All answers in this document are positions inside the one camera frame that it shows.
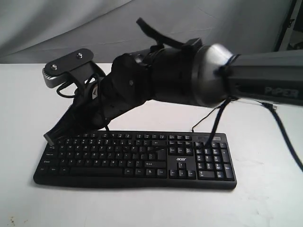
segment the black keyboard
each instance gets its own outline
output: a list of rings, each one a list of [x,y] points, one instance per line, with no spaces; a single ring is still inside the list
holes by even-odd
[[[46,145],[34,174],[37,184],[89,187],[233,189],[236,184],[225,134],[97,131]]]

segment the space bar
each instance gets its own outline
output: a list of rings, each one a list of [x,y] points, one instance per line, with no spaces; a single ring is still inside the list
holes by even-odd
[[[120,168],[71,168],[71,175],[81,176],[121,176]]]

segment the white table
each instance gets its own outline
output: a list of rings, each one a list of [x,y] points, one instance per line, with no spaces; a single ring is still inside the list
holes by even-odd
[[[247,101],[230,104],[217,132],[227,134],[238,185],[233,191],[74,189],[36,185],[33,174],[71,100],[44,84],[44,65],[0,65],[0,226],[301,227],[303,174],[272,115]],[[110,64],[101,64],[105,72]],[[210,109],[149,101],[113,120],[112,130],[190,131]],[[303,109],[280,105],[303,159]],[[211,130],[215,114],[196,131]]]

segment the robotic arm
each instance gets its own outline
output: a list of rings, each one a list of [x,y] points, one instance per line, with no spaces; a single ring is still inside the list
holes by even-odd
[[[141,18],[137,24],[157,44],[118,56],[107,76],[87,49],[46,64],[46,85],[60,85],[60,96],[74,98],[44,135],[50,145],[67,135],[107,128],[112,119],[151,99],[206,107],[228,97],[303,105],[302,51],[233,55],[222,45],[203,45],[199,38],[186,43],[170,39]],[[60,91],[72,83],[75,94],[63,95]]]

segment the gray backdrop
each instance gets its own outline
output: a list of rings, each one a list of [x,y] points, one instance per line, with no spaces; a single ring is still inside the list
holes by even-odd
[[[20,11],[27,10],[22,8],[24,1],[5,1],[0,3],[0,8],[1,4],[3,6],[18,2]],[[2,19],[8,12],[4,11],[3,7],[0,9],[0,63],[45,63],[79,48],[91,49],[96,62],[112,62],[120,54],[146,49],[154,43],[136,25],[138,17],[180,41],[201,37],[206,44],[222,43],[236,53],[270,52],[276,44],[291,2],[291,0],[28,1],[46,2],[39,6],[39,13],[30,18],[32,22],[28,21],[30,30],[22,29],[20,26],[22,17],[18,15],[16,20],[5,27]],[[7,34],[6,31],[11,31],[16,25],[22,32],[12,33],[10,39],[6,37],[6,42],[1,43],[3,34]]]

